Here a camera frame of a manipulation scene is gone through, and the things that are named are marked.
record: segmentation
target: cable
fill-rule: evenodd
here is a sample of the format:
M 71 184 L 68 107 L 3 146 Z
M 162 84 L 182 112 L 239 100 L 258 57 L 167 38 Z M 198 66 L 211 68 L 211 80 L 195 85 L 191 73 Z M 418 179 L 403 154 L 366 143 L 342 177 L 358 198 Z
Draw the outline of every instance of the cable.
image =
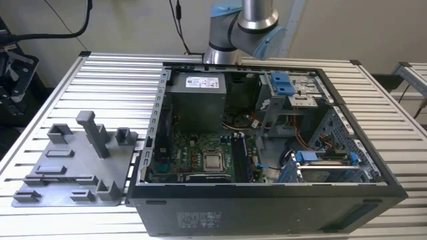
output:
M 67 26 L 67 24 L 65 24 L 65 22 L 64 22 L 64 20 L 63 20 L 63 18 L 61 18 L 61 16 L 60 16 L 60 14 L 56 12 L 56 10 L 55 10 L 55 8 L 52 7 L 52 5 L 49 4 L 48 0 L 44 0 L 44 2 L 45 2 L 45 4 L 48 5 L 48 7 L 52 9 L 55 15 L 57 16 L 57 18 L 59 18 L 61 24 L 64 25 L 64 27 L 67 28 L 68 32 L 72 34 L 73 31 L 68 28 L 68 26 Z M 76 38 L 76 40 L 79 41 L 79 43 L 82 44 L 84 50 L 88 51 L 88 48 L 87 48 L 87 46 L 83 44 L 83 42 L 80 41 L 79 37 L 75 37 L 75 38 Z
M 90 24 L 90 16 L 91 16 L 91 10 L 94 8 L 92 0 L 87 0 L 87 8 L 86 8 L 86 18 L 84 18 L 84 24 L 80 28 L 80 30 L 75 33 L 69 34 L 47 34 L 47 33 L 39 33 L 39 34 L 24 34 L 24 35 L 13 35 L 9 34 L 5 41 L 0 41 L 0 45 L 11 45 L 17 43 L 23 40 L 33 40 L 33 39 L 72 39 L 79 37 L 87 30 L 88 24 Z
M 262 163 L 259 163 L 259 162 L 255 163 L 255 166 L 258 166 L 258 167 L 260 167 L 260 168 L 266 168 L 266 169 L 282 170 L 282 168 L 268 166 L 267 164 L 262 164 Z
M 422 107 L 416 110 L 416 113 L 415 113 L 415 115 L 414 115 L 414 119 L 416 119 L 416 117 L 420 115 L 422 110 L 423 110 Z
M 314 151 L 314 149 L 306 144 L 303 138 L 302 138 L 302 135 L 300 135 L 300 132 L 299 132 L 299 128 L 298 128 L 298 123 L 296 123 L 296 116 L 294 115 L 294 126 L 295 126 L 295 137 L 296 137 L 296 140 L 299 142 L 299 144 L 307 148 L 308 150 Z
M 242 131 L 242 130 L 248 130 L 250 128 L 238 128 L 234 126 L 227 125 L 224 122 L 222 122 L 222 124 L 231 130 L 236 130 L 236 131 Z
M 176 10 L 178 10 L 178 9 L 180 10 L 180 9 L 182 9 L 182 6 L 179 6 L 178 3 L 179 3 L 179 2 L 176 2 Z M 178 23 L 176 23 L 176 17 L 175 17 L 175 11 L 174 11 L 174 6 L 172 6 L 172 0 L 168 0 L 168 4 L 170 4 L 170 6 L 171 6 L 175 28 L 176 28 L 176 32 L 178 32 L 179 38 L 180 38 L 180 40 L 182 40 L 182 44 L 184 45 L 184 48 L 186 48 L 187 53 L 191 54 L 191 51 L 190 51 L 188 46 L 187 46 L 186 41 L 184 41 L 183 34 L 182 34 L 182 32 L 180 32 L 180 29 L 179 29 L 179 25 L 178 25 Z
M 410 86 L 411 86 L 411 84 L 408 83 L 407 86 L 406 86 L 406 89 L 403 90 L 403 93 L 402 93 L 402 96 L 400 96 L 400 98 L 399 98 L 398 103 L 400 103 L 400 101 L 402 101 L 402 99 L 403 99 L 403 95 L 407 93 L 407 90 L 408 90 Z

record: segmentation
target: metal rail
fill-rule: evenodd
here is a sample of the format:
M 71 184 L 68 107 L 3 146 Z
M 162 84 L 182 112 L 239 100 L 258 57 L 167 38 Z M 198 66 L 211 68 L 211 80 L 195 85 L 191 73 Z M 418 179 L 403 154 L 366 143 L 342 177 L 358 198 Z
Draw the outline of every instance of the metal rail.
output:
M 251 236 L 251 239 L 426 239 L 427 133 L 364 68 L 343 60 L 274 58 L 258 61 L 243 58 L 242 61 L 244 65 L 324 70 L 410 196 L 350 235 L 275 235 Z M 47 132 L 51 125 L 67 123 L 72 130 L 80 129 L 75 122 L 80 110 L 95 111 L 96 122 L 107 129 L 130 127 L 139 133 L 138 148 L 143 147 L 163 62 L 194 63 L 202 59 L 200 56 L 108 53 L 92 53 L 77 59 L 0 162 L 0 236 L 150 239 L 136 210 L 124 205 L 12 208 L 11 203 L 12 195 L 23 184 L 13 179 L 31 172 L 49 141 Z

